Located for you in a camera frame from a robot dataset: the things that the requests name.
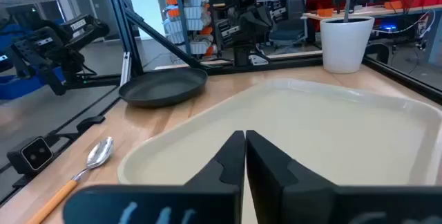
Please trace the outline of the shelf cart with white bins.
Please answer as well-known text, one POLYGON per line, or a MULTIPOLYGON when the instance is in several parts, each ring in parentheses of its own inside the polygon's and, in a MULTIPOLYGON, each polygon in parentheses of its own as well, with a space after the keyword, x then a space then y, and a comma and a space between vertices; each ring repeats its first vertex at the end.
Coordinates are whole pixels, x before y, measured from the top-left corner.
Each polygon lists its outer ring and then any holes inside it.
POLYGON ((188 55, 205 57, 218 49, 208 0, 165 0, 166 38, 188 55))

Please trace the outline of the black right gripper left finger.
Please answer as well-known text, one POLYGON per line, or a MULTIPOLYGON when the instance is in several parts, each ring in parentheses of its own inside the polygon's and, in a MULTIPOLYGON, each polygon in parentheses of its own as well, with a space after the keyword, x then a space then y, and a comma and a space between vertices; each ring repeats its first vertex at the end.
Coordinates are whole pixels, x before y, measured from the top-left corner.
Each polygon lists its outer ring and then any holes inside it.
POLYGON ((244 132, 234 131, 186 187, 242 187, 244 183, 244 132))

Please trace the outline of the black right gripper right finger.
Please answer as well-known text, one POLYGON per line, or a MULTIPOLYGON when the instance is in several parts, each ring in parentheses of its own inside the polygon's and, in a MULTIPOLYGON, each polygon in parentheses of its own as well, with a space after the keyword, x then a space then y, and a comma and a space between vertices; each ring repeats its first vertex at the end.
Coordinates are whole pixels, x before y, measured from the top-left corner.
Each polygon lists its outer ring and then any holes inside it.
POLYGON ((335 184, 256 131, 247 131, 247 176, 259 224, 331 224, 335 184))

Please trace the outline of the black round plate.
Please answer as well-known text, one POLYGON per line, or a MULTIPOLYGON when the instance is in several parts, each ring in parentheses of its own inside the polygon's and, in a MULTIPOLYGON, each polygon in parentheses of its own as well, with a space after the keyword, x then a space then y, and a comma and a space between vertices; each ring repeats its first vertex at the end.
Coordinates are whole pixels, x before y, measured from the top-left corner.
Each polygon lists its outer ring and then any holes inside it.
POLYGON ((207 73, 198 68, 153 71, 122 85, 119 96, 130 106, 172 106, 201 94, 207 79, 207 73))

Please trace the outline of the beige plastic tray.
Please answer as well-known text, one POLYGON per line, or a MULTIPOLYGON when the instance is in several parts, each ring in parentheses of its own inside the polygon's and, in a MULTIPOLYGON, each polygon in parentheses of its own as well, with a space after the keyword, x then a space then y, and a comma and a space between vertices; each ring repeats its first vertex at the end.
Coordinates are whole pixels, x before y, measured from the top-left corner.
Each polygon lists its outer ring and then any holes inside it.
POLYGON ((128 153, 124 184, 183 183, 234 131, 255 130, 335 183, 432 185, 442 111, 339 86, 275 79, 252 86, 128 153))

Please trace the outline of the white plant pot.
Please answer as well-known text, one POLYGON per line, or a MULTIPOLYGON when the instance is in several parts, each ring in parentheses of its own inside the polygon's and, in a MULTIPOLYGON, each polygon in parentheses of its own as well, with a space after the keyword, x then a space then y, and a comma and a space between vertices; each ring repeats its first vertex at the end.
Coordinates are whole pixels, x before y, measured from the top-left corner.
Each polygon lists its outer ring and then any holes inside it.
POLYGON ((373 17, 329 18, 320 21, 320 39, 324 69, 348 74, 360 69, 369 41, 373 17))

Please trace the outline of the dark office chair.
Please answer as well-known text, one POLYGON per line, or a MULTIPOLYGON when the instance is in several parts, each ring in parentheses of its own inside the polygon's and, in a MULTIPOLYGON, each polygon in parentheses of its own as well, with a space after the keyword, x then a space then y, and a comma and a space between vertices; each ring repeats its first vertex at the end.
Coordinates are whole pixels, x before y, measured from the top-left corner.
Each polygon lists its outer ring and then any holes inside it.
POLYGON ((272 30, 269 40, 277 44, 295 44, 307 38, 307 19, 303 17, 306 0, 269 2, 272 30))

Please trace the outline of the wooden workbench with grey legs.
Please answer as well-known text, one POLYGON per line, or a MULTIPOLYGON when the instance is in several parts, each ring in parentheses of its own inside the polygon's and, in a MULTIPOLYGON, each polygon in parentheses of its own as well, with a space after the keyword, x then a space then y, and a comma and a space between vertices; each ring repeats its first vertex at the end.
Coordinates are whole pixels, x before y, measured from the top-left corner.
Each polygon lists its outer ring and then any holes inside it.
POLYGON ((304 13, 304 17, 320 21, 321 39, 324 50, 330 50, 333 45, 356 45, 362 50, 367 43, 375 17, 396 15, 404 17, 403 9, 386 9, 379 7, 363 7, 349 14, 349 21, 343 23, 344 12, 330 17, 320 17, 312 13, 304 13))

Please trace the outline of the steel spoon with orange handle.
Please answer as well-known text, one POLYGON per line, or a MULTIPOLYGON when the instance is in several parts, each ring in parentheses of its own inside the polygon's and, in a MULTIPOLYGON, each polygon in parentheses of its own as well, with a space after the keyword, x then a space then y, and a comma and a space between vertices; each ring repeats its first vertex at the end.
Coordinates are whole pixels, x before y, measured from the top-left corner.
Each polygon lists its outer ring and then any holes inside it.
POLYGON ((95 168, 102 166, 113 153, 114 140, 107 137, 97 143, 88 154, 86 168, 74 175, 26 224, 41 224, 51 212, 78 186, 82 176, 95 168))

